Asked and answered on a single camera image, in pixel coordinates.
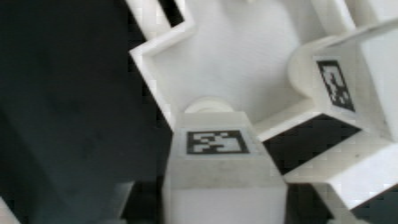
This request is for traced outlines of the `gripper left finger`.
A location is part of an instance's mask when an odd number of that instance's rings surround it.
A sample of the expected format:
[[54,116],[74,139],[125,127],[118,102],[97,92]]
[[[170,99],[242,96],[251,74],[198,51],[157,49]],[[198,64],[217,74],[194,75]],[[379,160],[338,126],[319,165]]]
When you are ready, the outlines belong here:
[[111,199],[111,217],[118,224],[143,224],[143,218],[134,215],[134,198],[138,197],[138,182],[116,185]]

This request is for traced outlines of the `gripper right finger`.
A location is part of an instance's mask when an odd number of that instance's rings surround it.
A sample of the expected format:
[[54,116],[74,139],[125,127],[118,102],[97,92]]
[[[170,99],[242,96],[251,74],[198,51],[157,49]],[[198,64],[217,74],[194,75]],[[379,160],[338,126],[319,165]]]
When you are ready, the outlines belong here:
[[363,220],[349,210],[333,186],[328,183],[315,183],[313,187],[333,214],[328,224],[363,224]]

